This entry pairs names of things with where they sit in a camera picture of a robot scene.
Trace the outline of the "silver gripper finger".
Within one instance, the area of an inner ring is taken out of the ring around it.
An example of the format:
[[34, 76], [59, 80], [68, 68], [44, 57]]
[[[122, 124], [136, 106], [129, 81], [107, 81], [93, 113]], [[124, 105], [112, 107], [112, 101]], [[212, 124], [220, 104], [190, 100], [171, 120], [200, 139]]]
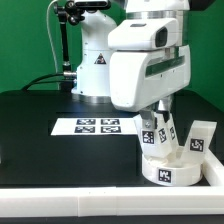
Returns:
[[157, 112], [163, 115], [164, 122], [170, 119], [173, 97], [167, 96], [158, 102]]
[[142, 119], [142, 125], [144, 128], [149, 130], [155, 129], [155, 116], [151, 109], [144, 109], [140, 111], [140, 116]]

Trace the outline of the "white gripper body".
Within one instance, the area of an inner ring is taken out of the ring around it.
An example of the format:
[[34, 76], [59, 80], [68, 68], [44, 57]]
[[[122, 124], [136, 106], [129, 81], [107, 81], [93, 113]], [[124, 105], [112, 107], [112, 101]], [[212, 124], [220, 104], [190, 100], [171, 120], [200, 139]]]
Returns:
[[115, 52], [110, 59], [109, 78], [112, 104], [118, 110], [137, 112], [186, 87], [190, 81], [190, 48], [179, 48], [180, 65], [149, 74], [159, 65], [165, 50]]

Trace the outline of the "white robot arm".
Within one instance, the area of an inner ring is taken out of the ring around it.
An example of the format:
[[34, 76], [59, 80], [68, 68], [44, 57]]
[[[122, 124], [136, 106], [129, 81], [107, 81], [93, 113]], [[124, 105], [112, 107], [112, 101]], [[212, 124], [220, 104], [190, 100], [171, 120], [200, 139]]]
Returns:
[[90, 101], [109, 98], [154, 130], [158, 111], [152, 105], [167, 102], [190, 81], [185, 16], [215, 1], [74, 0], [85, 16], [76, 93]]

